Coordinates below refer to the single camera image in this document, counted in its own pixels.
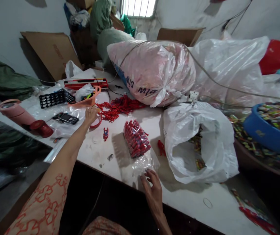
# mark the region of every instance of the window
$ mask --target window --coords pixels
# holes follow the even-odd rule
[[[122,13],[127,16],[151,17],[156,0],[122,0]]]

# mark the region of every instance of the clear plastic bag of red toys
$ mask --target clear plastic bag of red toys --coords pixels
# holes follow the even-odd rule
[[[123,134],[132,158],[133,176],[141,175],[148,168],[156,171],[160,164],[150,145],[148,135],[131,115],[127,118]]]
[[[151,148],[147,135],[137,120],[130,120],[125,123],[124,137],[131,158],[143,156]]]

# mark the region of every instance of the green sack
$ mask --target green sack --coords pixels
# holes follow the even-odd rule
[[[111,0],[98,0],[93,4],[90,17],[90,31],[94,41],[98,40],[102,30],[113,26],[110,15]]]
[[[112,64],[111,64],[111,60],[108,57],[107,46],[112,43],[118,43],[122,41],[130,41],[130,40],[134,40],[134,38],[131,35],[121,30],[110,28],[110,29],[104,29],[101,32],[97,41],[97,52],[103,60],[104,68],[109,69],[109,71],[111,72]]]
[[[125,32],[127,34],[130,34],[132,37],[134,37],[134,34],[136,33],[136,29],[132,28],[130,20],[128,19],[128,16],[123,14],[123,16],[120,19],[125,27]]]
[[[24,100],[32,94],[32,87],[41,85],[38,79],[16,73],[0,62],[0,100]]]
[[[16,130],[0,134],[0,167],[15,169],[29,166],[39,157],[39,151],[50,149],[44,144]]]

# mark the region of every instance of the pink thermos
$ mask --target pink thermos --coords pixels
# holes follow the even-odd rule
[[[20,100],[11,99],[0,103],[0,112],[11,119],[16,124],[20,125],[27,131],[30,131],[29,126],[36,121],[36,119],[21,107]]]

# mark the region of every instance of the mobile phone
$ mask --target mobile phone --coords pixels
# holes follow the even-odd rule
[[[79,121],[79,118],[76,118],[76,117],[71,116],[69,114],[62,114],[59,117],[59,120],[75,125],[77,123],[77,121]]]

